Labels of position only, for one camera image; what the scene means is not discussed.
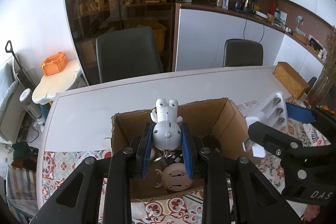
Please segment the pink round deer device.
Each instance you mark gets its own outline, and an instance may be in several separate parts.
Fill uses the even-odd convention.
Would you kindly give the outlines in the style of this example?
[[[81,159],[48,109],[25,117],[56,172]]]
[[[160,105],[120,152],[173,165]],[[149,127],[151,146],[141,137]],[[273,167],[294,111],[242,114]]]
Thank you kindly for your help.
[[[166,167],[163,171],[155,169],[160,175],[161,182],[157,182],[155,188],[164,187],[171,192],[181,192],[189,189],[193,180],[187,175],[185,165],[182,163],[174,163]]]

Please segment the left dark dining chair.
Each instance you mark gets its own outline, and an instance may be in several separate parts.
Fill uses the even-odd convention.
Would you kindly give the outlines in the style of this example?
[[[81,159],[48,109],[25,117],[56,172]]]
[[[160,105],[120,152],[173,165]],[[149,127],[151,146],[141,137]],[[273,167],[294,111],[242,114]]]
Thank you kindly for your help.
[[[153,30],[150,27],[108,32],[96,39],[101,83],[162,73]]]

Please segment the woven rattan tissue box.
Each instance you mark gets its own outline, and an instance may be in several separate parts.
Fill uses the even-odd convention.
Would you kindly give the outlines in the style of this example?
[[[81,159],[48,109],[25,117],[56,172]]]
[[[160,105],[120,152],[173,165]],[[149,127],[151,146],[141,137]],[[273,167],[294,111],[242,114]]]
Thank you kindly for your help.
[[[273,71],[274,77],[282,83],[291,96],[298,100],[309,84],[288,63],[279,61]]]

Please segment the right dark dining chair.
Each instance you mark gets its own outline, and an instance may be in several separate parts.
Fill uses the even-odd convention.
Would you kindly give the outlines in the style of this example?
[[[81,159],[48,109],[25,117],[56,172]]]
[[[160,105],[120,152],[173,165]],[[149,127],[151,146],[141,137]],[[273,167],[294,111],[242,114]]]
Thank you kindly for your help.
[[[263,46],[252,40],[228,39],[224,44],[223,67],[263,65]]]

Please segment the black upright vacuum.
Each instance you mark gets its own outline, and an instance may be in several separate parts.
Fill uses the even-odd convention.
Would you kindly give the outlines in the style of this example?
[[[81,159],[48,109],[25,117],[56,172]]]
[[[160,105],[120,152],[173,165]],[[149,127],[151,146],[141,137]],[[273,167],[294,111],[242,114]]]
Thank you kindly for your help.
[[[7,41],[5,45],[5,51],[6,53],[11,53],[14,61],[13,61],[13,70],[14,75],[19,81],[19,83],[25,88],[25,89],[31,89],[32,91],[36,88],[36,85],[34,84],[33,80],[29,76],[29,74],[26,72],[25,68],[20,64],[20,61],[17,57],[17,55],[14,53],[13,45],[10,40]]]

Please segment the white battery charger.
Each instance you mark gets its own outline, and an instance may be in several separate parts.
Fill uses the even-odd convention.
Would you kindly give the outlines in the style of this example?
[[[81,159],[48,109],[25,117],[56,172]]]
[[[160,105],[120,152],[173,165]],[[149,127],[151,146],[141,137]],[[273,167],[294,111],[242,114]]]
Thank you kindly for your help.
[[[272,93],[254,111],[246,116],[245,121],[247,127],[250,127],[255,122],[261,122],[276,130],[280,130],[286,126],[288,114],[282,92]],[[250,137],[243,141],[243,149],[245,152],[252,150],[253,156],[257,158],[264,158],[266,156],[264,147],[252,141]]]

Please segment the dark dining chair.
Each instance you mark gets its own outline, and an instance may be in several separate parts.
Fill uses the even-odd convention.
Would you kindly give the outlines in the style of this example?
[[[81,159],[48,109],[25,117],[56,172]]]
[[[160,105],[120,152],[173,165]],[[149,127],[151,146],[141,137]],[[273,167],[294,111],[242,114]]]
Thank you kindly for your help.
[[[252,40],[228,39],[224,44],[223,67],[263,65],[263,46]]]
[[[108,32],[96,39],[101,83],[162,73],[153,30],[150,27]]]

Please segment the white rabbit keychain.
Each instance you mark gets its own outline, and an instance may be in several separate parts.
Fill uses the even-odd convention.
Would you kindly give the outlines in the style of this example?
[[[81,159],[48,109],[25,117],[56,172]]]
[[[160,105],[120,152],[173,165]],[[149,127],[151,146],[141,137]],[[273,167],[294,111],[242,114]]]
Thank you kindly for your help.
[[[167,159],[170,152],[177,149],[181,145],[182,130],[180,124],[183,121],[178,116],[178,101],[159,98],[155,102],[155,109],[150,113],[151,120],[155,123],[153,129],[153,145],[155,148],[163,152],[161,157],[154,161]]]

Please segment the small white side table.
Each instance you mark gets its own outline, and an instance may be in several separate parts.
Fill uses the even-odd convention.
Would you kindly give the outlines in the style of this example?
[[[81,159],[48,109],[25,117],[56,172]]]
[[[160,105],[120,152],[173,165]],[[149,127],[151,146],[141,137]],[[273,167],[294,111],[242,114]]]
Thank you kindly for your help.
[[[59,73],[43,76],[32,94],[35,104],[46,105],[55,100],[58,93],[77,88],[82,70],[77,60],[69,61]]]

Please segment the dried flower vase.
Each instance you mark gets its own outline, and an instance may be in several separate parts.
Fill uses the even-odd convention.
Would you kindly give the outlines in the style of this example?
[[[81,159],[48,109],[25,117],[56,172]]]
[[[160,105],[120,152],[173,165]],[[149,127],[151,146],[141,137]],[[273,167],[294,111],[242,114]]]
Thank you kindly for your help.
[[[307,101],[310,107],[314,108],[319,105],[322,99],[326,96],[331,86],[335,84],[335,61],[336,61],[336,37],[335,26],[332,27],[331,33],[329,33],[325,39],[327,57],[325,65],[319,78],[313,85],[312,89],[307,95]]]

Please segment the patterned table runner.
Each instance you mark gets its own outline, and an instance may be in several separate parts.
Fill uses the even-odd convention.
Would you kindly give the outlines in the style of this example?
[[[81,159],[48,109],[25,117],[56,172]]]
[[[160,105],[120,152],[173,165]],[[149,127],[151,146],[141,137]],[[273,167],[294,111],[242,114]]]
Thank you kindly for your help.
[[[228,132],[237,129],[241,135],[247,134],[247,126],[236,106],[226,99],[191,102],[178,108],[193,133],[199,137],[207,135],[218,141],[217,148],[228,145]],[[81,152],[52,152],[43,154],[42,196],[47,201],[54,191],[75,168],[88,156],[96,159],[111,157],[113,152],[124,148],[135,136],[140,135],[147,122],[151,122],[150,110],[117,113],[111,118],[112,144],[110,149]],[[303,124],[289,120],[282,132],[302,141],[305,147],[313,147],[303,130]],[[149,198],[136,198],[132,204],[132,218],[135,223],[201,223],[203,190],[193,184],[187,194],[176,197],[165,188],[152,187],[147,191]]]

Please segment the grey sofa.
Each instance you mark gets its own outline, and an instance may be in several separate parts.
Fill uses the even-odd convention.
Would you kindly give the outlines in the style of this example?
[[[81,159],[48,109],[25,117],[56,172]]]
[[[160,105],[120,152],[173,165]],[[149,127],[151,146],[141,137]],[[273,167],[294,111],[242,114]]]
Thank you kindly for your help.
[[[5,144],[17,142],[26,113],[19,100],[24,88],[15,75],[17,68],[13,57],[1,65],[1,143]]]

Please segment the floral fabric tissue pouch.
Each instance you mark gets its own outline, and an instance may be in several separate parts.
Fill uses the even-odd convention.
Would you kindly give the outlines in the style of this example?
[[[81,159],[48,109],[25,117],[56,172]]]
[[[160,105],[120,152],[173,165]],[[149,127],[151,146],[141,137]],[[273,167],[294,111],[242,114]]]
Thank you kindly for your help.
[[[304,123],[303,130],[313,147],[326,146],[331,144],[329,140],[323,134],[321,134],[312,124]]]

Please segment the orange plastic crate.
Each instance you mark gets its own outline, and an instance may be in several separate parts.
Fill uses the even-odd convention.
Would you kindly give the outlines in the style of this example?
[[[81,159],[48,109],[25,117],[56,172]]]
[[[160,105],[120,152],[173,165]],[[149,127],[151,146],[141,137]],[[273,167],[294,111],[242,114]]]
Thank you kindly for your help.
[[[50,56],[42,62],[41,69],[45,76],[53,75],[63,71],[67,65],[66,54],[58,52],[56,55]]]

